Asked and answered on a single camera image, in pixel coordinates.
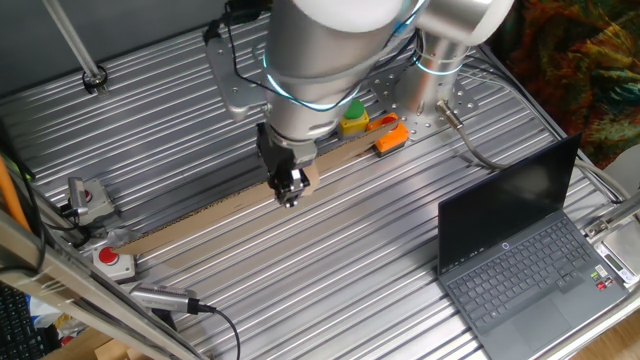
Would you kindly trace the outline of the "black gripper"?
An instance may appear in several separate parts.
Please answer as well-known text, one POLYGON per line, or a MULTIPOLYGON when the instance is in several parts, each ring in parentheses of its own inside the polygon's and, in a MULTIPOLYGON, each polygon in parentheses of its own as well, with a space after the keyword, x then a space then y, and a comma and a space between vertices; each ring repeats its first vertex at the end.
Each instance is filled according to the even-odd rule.
POLYGON ((310 186, 304 168, 317 155, 313 141, 289 141, 282 138, 268 123, 257 125, 257 148, 267 167, 268 184, 277 201, 285 208, 297 205, 298 199, 310 186))

